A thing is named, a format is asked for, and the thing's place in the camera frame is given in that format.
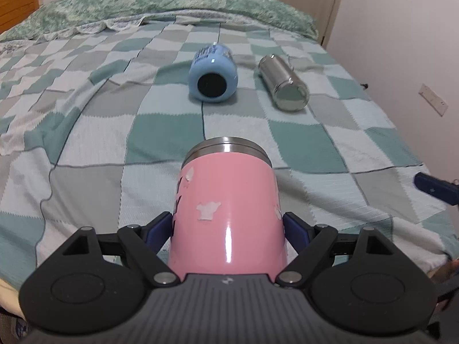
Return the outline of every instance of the stainless steel thermos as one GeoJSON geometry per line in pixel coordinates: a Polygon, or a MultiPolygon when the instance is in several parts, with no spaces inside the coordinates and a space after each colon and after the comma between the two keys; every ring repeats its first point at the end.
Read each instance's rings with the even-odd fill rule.
{"type": "Polygon", "coordinates": [[[281,57],[275,54],[263,57],[258,69],[279,109],[300,111],[308,104],[308,86],[281,57]]]}

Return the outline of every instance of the stainless steel rim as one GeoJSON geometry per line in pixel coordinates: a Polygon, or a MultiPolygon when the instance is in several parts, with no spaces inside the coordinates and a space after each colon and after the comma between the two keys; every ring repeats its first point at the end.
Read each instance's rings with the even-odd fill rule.
{"type": "Polygon", "coordinates": [[[198,143],[185,156],[182,168],[192,160],[201,156],[214,153],[229,152],[255,156],[256,158],[263,160],[272,168],[268,154],[266,154],[266,152],[259,145],[239,137],[215,137],[198,143]]]}

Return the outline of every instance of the bed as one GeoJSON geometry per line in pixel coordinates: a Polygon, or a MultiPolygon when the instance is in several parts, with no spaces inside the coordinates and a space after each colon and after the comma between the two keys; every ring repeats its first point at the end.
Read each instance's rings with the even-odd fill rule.
{"type": "Polygon", "coordinates": [[[1,34],[0,305],[21,315],[21,284],[79,227],[172,210],[185,154],[216,136],[266,150],[283,211],[341,232],[371,224],[426,272],[456,259],[444,204],[412,184],[426,167],[316,38],[276,0],[57,0],[1,34]],[[203,104],[187,74],[212,42],[232,50],[239,86],[203,104]],[[302,112],[271,103],[256,70],[267,54],[308,85],[302,112]]]}

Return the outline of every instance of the white sticker remnant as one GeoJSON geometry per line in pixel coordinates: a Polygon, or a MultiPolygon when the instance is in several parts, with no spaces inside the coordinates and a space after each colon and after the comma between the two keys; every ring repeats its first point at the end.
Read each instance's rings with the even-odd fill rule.
{"type": "Polygon", "coordinates": [[[278,207],[275,207],[274,208],[275,211],[276,211],[276,216],[279,220],[282,220],[282,213],[281,213],[281,210],[278,208],[278,207]]]}
{"type": "Polygon", "coordinates": [[[220,202],[209,202],[207,204],[198,204],[196,209],[201,211],[201,215],[199,216],[198,220],[205,220],[205,221],[212,221],[213,214],[221,205],[220,202]]]}
{"type": "Polygon", "coordinates": [[[195,170],[193,167],[190,168],[190,170],[186,173],[185,179],[190,182],[193,179],[193,175],[195,173],[195,170]]]}

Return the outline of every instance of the patchwork blanket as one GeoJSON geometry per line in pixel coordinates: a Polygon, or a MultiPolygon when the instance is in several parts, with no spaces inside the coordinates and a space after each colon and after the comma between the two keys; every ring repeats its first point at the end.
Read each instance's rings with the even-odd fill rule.
{"type": "Polygon", "coordinates": [[[459,256],[444,205],[412,184],[426,168],[316,42],[249,23],[141,21],[0,56],[1,279],[19,289],[81,226],[116,232],[172,210],[185,154],[216,136],[265,149],[283,211],[345,232],[371,224],[426,271],[459,256]],[[213,42],[238,66],[238,90],[220,104],[187,86],[195,52],[213,42]],[[308,85],[306,109],[273,106],[256,70],[267,54],[308,85]]]}

